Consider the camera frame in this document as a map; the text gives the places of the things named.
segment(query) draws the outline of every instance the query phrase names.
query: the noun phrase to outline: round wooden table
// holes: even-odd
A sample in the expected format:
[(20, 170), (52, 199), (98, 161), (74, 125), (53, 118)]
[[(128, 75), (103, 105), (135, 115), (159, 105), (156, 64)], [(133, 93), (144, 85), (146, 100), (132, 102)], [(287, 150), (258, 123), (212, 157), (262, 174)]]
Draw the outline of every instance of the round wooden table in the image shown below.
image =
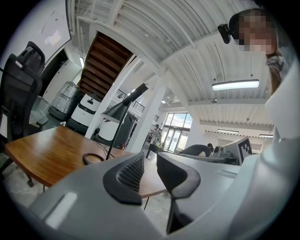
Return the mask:
[[(109, 147), (104, 147), (64, 126), (18, 139), (5, 146), (7, 154), (24, 172), (47, 187), (84, 167), (83, 155), (87, 152), (105, 159)], [(111, 154), (117, 158), (132, 153), (113, 148)], [(145, 159), (139, 194), (142, 198), (149, 198), (165, 191), (156, 164)]]

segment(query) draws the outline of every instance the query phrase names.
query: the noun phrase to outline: black mesh chair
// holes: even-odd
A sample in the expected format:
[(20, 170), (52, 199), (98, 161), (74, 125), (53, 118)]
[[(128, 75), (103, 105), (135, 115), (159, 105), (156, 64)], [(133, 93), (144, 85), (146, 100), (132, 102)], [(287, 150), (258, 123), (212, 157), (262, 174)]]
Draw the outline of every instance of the black mesh chair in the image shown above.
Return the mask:
[[(19, 56), (11, 54), (5, 64), (0, 88), (0, 124), (5, 115), (7, 143), (41, 131), (48, 122), (44, 117), (36, 123), (39, 127), (29, 123), (32, 106), (42, 88), (39, 76), (44, 65), (45, 56), (33, 42), (29, 42)], [(0, 167), (1, 178), (3, 170), (11, 163), (9, 158)], [(27, 176), (28, 185), (32, 187), (32, 179)]]

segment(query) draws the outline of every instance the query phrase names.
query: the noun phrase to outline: chair wheel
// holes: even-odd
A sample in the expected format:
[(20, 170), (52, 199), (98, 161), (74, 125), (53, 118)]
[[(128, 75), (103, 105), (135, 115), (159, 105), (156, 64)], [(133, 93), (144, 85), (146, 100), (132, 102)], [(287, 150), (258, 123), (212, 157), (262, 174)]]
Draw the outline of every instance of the chair wheel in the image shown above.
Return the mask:
[(27, 181), (27, 184), (28, 184), (28, 186), (29, 186), (29, 187), (31, 187), (31, 188), (32, 188), (32, 187), (33, 187), (33, 185), (34, 185), (34, 184), (33, 184), (33, 182), (32, 182), (32, 181), (30, 181), (30, 180), (28, 180), (28, 181)]

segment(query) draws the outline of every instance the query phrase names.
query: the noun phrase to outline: black camera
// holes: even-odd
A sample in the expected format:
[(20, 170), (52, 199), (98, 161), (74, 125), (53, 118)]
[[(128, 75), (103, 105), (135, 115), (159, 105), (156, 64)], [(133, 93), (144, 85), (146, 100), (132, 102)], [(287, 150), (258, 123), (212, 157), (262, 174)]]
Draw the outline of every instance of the black camera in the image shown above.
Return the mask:
[(217, 29), (219, 30), (219, 32), (220, 32), (220, 34), (222, 36), (223, 41), (226, 44), (229, 44), (230, 40), (231, 40), (231, 37), (230, 37), (230, 32), (229, 32), (228, 25), (227, 24), (220, 24), (217, 27)]

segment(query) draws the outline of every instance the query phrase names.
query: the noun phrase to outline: person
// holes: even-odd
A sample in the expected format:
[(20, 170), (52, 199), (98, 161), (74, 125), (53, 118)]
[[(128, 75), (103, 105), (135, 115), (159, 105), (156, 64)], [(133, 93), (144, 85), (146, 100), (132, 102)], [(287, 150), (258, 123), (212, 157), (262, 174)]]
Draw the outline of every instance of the person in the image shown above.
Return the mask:
[(151, 130), (151, 144), (158, 146), (161, 140), (162, 130), (159, 125), (155, 125), (154, 130)]
[(208, 148), (210, 149), (210, 152), (213, 152), (214, 151), (214, 147), (212, 146), (211, 143), (207, 144)]
[(200, 157), (209, 157), (210, 156), (210, 149), (208, 146), (205, 145), (192, 145), (187, 147), (186, 149), (179, 152), (179, 154), (187, 154), (191, 156), (200, 156)]
[(248, 51), (266, 54), (273, 94), (290, 69), (295, 51), (285, 31), (264, 9), (249, 9), (233, 15), (229, 32)]

